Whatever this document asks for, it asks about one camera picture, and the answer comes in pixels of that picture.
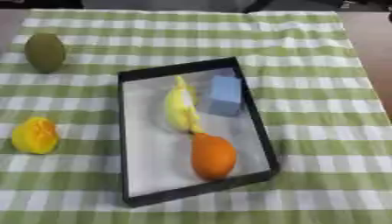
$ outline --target floor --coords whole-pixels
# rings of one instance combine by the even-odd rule
[[[241,12],[255,0],[83,0],[88,9],[128,9],[142,11],[222,11]],[[338,11],[332,0],[274,0],[270,11]],[[350,4],[343,11],[379,11],[377,5]]]

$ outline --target green stripe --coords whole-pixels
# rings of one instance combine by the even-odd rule
[[[0,139],[1,154],[19,154],[10,139]],[[119,155],[120,141],[117,140],[71,140],[61,138],[55,151],[57,155]]]
[[[106,20],[135,20],[142,19],[148,21],[168,21],[168,22],[206,22],[206,23],[252,23],[252,22],[266,22],[272,24],[280,24],[285,22],[301,22],[301,23],[338,23],[339,18],[335,15],[285,15],[285,16],[257,16],[247,14],[176,14],[173,12],[165,14],[154,13],[137,13],[135,11],[129,13],[115,13],[115,12],[99,12],[99,11],[85,11],[80,13],[78,11],[67,11],[58,13],[57,11],[34,11],[30,18],[74,18],[74,19],[100,19],[105,17]]]
[[[329,67],[329,66],[243,66],[246,76],[277,76],[277,77],[367,77],[362,67]]]
[[[290,99],[290,100],[377,100],[373,89],[295,89],[259,87],[252,89],[256,99]],[[117,97],[117,86],[3,86],[0,97],[6,96],[48,96],[53,98],[95,98]]]
[[[36,32],[54,32],[57,35],[91,35],[100,37],[188,38],[188,39],[334,39],[347,40],[344,31],[304,31],[290,28],[282,31],[197,31],[157,30],[146,28],[72,28],[72,27],[23,27],[19,35]]]
[[[246,185],[232,191],[266,190],[392,190],[389,173],[280,172],[265,183]]]
[[[9,52],[22,53],[24,45],[12,45]],[[250,55],[261,54],[263,56],[341,56],[347,58],[356,57],[353,49],[344,47],[298,47],[298,48],[284,48],[280,46],[272,47],[255,47],[255,48],[240,48],[240,47],[155,47],[155,46],[135,46],[135,45],[69,45],[67,53],[91,53],[100,55],[138,55],[138,56],[227,56],[227,55]]]
[[[265,125],[310,125],[310,126],[389,126],[390,122],[385,113],[282,113],[261,112]]]
[[[31,116],[44,116],[57,124],[113,124],[117,123],[117,112],[112,109],[88,112],[83,110],[0,110],[0,123],[22,123]]]
[[[284,155],[392,155],[392,140],[274,140],[272,145]]]
[[[182,212],[182,213],[130,213],[127,212],[0,212],[2,223],[22,223],[21,219],[37,224],[73,223],[107,224],[107,223],[186,223],[189,224],[233,224],[233,223],[263,223],[263,224],[389,224],[392,220],[392,210],[297,210],[297,211],[247,211],[247,212]]]
[[[377,100],[373,89],[355,88],[253,88],[252,94],[256,99],[290,99],[290,100]]]
[[[120,174],[104,172],[0,172],[4,190],[119,191]],[[265,190],[392,190],[387,173],[281,172],[270,182],[233,191]]]
[[[104,172],[0,172],[3,190],[120,190],[120,174]]]
[[[145,68],[147,66],[102,65],[102,64],[66,64],[55,74],[117,74],[121,71]],[[362,67],[328,66],[241,66],[247,76],[278,77],[366,77]],[[30,74],[36,73],[30,64],[0,64],[0,73]]]
[[[2,86],[0,97],[5,96],[50,96],[53,98],[117,97],[117,86],[72,87],[72,86]]]

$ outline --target orange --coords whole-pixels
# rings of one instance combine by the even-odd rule
[[[192,138],[192,168],[205,180],[224,179],[235,166],[235,148],[219,136],[195,133]]]

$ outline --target foam block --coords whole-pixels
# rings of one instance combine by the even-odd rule
[[[216,75],[211,81],[209,113],[236,116],[242,101],[241,81],[235,77]]]

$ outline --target tray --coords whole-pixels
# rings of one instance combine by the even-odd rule
[[[191,167],[189,134],[165,121],[165,95],[178,74],[196,87],[201,100],[197,110],[206,133],[224,137],[236,148],[237,162],[225,179],[200,179]],[[207,112],[203,99],[217,74],[241,80],[239,115]],[[278,172],[279,163],[236,58],[120,72],[118,85],[122,197],[130,207],[263,182]]]

